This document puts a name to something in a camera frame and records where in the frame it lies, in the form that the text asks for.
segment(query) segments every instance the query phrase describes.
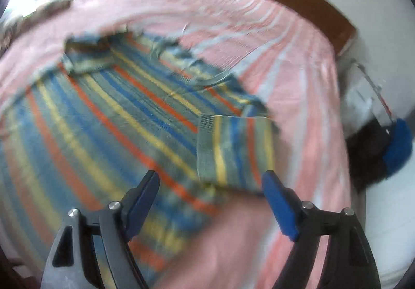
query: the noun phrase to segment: pink striped fabric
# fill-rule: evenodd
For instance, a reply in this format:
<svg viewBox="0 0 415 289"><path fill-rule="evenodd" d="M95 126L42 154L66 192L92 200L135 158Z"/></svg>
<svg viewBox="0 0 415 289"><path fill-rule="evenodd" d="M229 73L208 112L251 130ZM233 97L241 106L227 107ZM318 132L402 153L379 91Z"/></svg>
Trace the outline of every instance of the pink striped fabric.
<svg viewBox="0 0 415 289"><path fill-rule="evenodd" d="M275 161L284 183L319 208L349 205L333 49L314 25L272 0L75 0L3 56L0 108L33 73L59 59L69 35L135 23L178 37L196 56L231 69L280 129ZM271 288L292 246L264 200L240 196L197 241L160 288L193 288L193 279L199 288ZM325 248L322 243L309 288L317 286Z"/></svg>

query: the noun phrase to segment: blue fuzzy object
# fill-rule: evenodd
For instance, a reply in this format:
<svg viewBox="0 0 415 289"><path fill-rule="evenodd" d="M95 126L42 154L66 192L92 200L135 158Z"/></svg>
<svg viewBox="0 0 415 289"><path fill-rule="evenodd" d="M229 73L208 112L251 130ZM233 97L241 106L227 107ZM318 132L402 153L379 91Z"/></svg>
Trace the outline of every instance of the blue fuzzy object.
<svg viewBox="0 0 415 289"><path fill-rule="evenodd" d="M295 211L283 192L284 185L274 171L266 171L262 175L262 189L283 235L291 241L298 239L300 232L297 227Z"/></svg>
<svg viewBox="0 0 415 289"><path fill-rule="evenodd" d="M408 124L398 118L396 120L392 141L382 159L386 164L387 176L399 171L412 154L412 133Z"/></svg>

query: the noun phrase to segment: ribbed cuff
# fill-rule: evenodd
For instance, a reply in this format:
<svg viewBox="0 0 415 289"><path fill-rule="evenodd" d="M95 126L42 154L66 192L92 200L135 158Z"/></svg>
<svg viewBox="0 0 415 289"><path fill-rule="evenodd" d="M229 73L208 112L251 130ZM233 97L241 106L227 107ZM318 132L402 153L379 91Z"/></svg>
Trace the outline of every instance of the ribbed cuff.
<svg viewBox="0 0 415 289"><path fill-rule="evenodd" d="M265 117L201 115L197 165L202 182L252 192L274 169L274 126Z"/></svg>

